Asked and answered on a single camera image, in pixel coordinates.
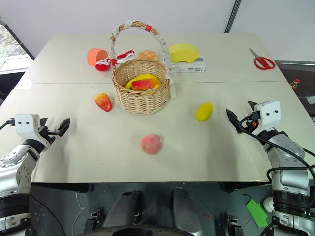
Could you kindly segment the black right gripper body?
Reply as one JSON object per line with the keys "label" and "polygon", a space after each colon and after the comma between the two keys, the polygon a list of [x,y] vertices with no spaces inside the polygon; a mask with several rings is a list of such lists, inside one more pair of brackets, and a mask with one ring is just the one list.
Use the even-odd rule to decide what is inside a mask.
{"label": "black right gripper body", "polygon": [[246,125],[245,127],[242,126],[242,131],[246,134],[259,135],[261,132],[258,129],[260,118],[260,111],[255,111],[247,115],[244,119],[242,119],[242,123],[245,123]]}

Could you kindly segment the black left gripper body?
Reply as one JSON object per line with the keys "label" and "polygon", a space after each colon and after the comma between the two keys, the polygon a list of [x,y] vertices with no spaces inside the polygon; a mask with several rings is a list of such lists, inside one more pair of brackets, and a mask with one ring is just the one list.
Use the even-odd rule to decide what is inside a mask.
{"label": "black left gripper body", "polygon": [[48,142],[49,145],[51,145],[55,141],[56,136],[60,134],[58,129],[49,130],[47,126],[38,128],[38,132],[40,136]]}

